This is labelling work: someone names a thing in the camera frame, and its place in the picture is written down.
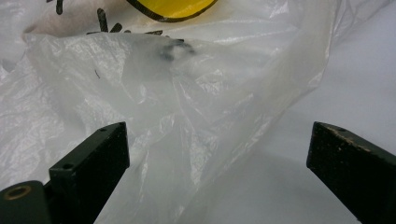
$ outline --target white plastic bag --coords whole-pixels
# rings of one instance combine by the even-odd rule
[[[63,24],[45,23],[54,4],[19,29],[32,33],[27,50],[0,71],[0,187],[48,181],[49,167],[92,132],[126,121],[132,166],[98,223],[205,222],[218,178],[318,85],[340,6],[224,0],[172,24],[119,15],[126,29],[156,36],[85,35],[99,29],[94,20],[53,30]]]

